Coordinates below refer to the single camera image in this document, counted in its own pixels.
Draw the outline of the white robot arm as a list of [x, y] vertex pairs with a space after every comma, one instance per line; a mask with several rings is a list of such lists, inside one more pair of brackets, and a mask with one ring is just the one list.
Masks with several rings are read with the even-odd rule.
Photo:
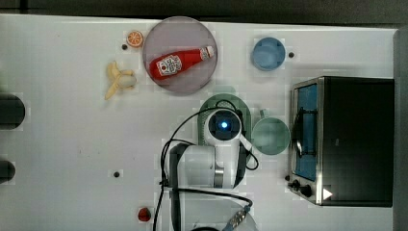
[[173, 195], [172, 225], [181, 231], [180, 193], [187, 187], [234, 189], [244, 178], [252, 144], [244, 136], [242, 114], [214, 109], [204, 119], [206, 144], [177, 143], [170, 149], [168, 185]]

